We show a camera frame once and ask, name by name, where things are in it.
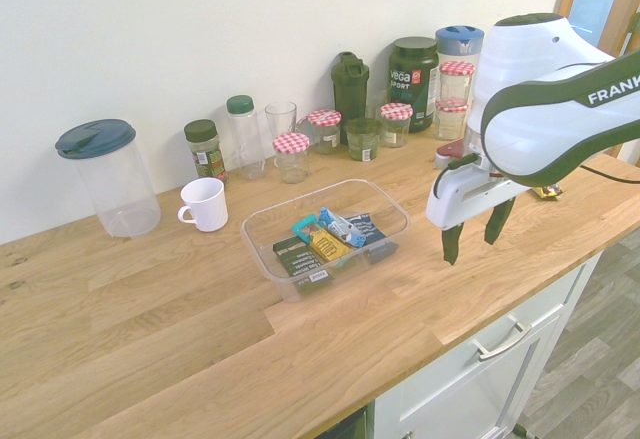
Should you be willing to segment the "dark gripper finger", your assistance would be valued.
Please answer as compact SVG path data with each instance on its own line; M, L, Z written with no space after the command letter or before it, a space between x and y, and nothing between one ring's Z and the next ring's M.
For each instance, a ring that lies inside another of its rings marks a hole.
M485 228L484 240L493 245L498 239L502 229L512 211L515 197L495 206Z
M463 230L460 223L450 229L443 230L441 234L443 246L443 258L446 262L454 265L459 255L459 238Z

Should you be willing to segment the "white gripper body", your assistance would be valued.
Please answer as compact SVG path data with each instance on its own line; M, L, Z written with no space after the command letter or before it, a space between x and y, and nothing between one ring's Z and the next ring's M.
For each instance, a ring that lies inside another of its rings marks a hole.
M455 160L434 182L426 217L440 229L458 226L525 191L511 179L492 178L478 162L477 157Z

